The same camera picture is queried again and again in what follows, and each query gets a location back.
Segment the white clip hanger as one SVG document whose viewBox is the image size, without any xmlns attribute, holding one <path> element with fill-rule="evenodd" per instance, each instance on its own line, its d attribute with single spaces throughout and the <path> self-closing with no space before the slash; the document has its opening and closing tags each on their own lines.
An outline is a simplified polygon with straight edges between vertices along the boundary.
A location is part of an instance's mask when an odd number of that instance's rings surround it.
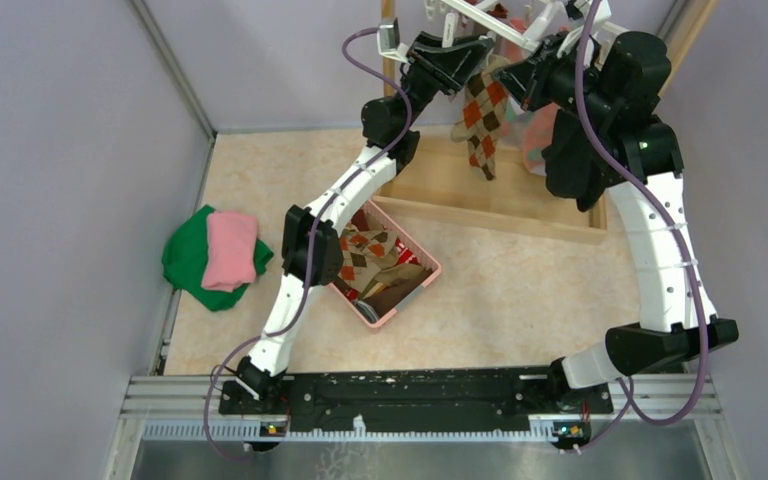
<svg viewBox="0 0 768 480">
<path fill-rule="evenodd" d="M 497 18 L 491 14 L 500 1 L 477 1 L 472 4 L 468 1 L 442 0 L 442 1 L 424 1 L 423 6 L 426 17 L 429 21 L 435 18 L 437 13 L 447 14 L 454 12 L 457 26 L 461 20 L 472 20 L 474 23 L 485 27 L 488 31 L 496 34 L 512 45 L 518 47 L 524 55 L 530 55 L 538 46 L 539 42 L 547 35 L 547 31 L 556 16 L 564 14 L 566 1 L 538 1 L 543 7 L 538 15 L 528 24 L 523 32 L 519 32 L 511 26 L 506 20 Z M 598 35 L 604 31 L 613 38 L 627 32 L 627 29 L 616 25 L 609 20 L 598 32 L 591 33 L 595 12 L 591 11 L 585 21 L 583 28 L 579 31 L 567 31 L 566 39 L 561 43 L 561 52 L 557 54 L 560 57 L 563 53 L 568 53 L 582 39 L 593 34 Z"/>
</svg>

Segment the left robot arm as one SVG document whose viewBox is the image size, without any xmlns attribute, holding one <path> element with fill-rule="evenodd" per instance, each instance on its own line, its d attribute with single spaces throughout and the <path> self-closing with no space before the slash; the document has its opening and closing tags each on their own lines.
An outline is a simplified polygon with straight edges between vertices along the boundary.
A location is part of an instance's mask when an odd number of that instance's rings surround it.
<svg viewBox="0 0 768 480">
<path fill-rule="evenodd" d="M 261 334 L 246 342 L 236 369 L 243 401 L 257 413 L 279 404 L 279 379 L 288 367 L 297 328 L 307 307 L 333 282 L 343 265 L 340 235 L 353 215 L 413 159 L 420 134 L 412 125 L 434 97 L 460 92 L 479 70 L 494 41 L 461 37 L 451 45 L 427 33 L 396 47 L 407 69 L 397 82 L 383 80 L 393 94 L 361 109 L 365 145 L 340 178 L 305 206 L 291 206 L 284 218 L 282 276 Z"/>
</svg>

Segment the beige argyle sock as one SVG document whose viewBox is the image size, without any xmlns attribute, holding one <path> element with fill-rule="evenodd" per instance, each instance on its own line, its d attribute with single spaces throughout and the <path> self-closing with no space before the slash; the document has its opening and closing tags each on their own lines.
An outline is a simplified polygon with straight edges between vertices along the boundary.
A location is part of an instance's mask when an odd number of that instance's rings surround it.
<svg viewBox="0 0 768 480">
<path fill-rule="evenodd" d="M 398 235 L 390 230 L 357 230 L 348 226 L 340 237 L 343 265 L 339 277 L 362 291 L 374 277 L 396 264 Z"/>
<path fill-rule="evenodd" d="M 496 178 L 497 143 L 508 107 L 508 93 L 493 73 L 509 64 L 501 55 L 489 55 L 485 68 L 467 81 L 461 119 L 450 130 L 450 139 L 466 145 L 469 165 L 487 181 Z"/>
</svg>

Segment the black sock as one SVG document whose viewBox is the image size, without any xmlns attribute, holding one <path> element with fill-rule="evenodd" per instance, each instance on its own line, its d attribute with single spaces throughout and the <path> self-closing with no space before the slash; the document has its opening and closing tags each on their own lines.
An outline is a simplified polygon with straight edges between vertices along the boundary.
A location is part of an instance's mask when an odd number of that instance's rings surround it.
<svg viewBox="0 0 768 480">
<path fill-rule="evenodd" d="M 551 142 L 542 155 L 548 191 L 573 199 L 580 212 L 591 210 L 607 188 L 605 165 L 576 115 L 557 111 Z"/>
</svg>

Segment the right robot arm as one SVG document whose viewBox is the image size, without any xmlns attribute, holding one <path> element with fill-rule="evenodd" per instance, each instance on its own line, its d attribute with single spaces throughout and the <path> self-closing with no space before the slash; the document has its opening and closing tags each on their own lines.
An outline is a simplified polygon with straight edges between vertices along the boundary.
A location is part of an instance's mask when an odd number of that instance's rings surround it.
<svg viewBox="0 0 768 480">
<path fill-rule="evenodd" d="M 530 111 L 557 108 L 543 150 L 546 187 L 554 196 L 591 210 L 608 196 L 620 213 L 640 292 L 636 322 L 610 328 L 594 346 L 558 360 L 546 385 L 549 404 L 572 412 L 587 388 L 622 376 L 667 367 L 737 341 L 732 319 L 719 316 L 699 279 L 687 237 L 683 159 L 674 130 L 655 113 L 672 65 L 664 42 L 625 32 L 603 63 L 590 46 L 584 68 L 562 52 L 561 35 L 545 39 L 528 58 L 493 77 Z"/>
</svg>

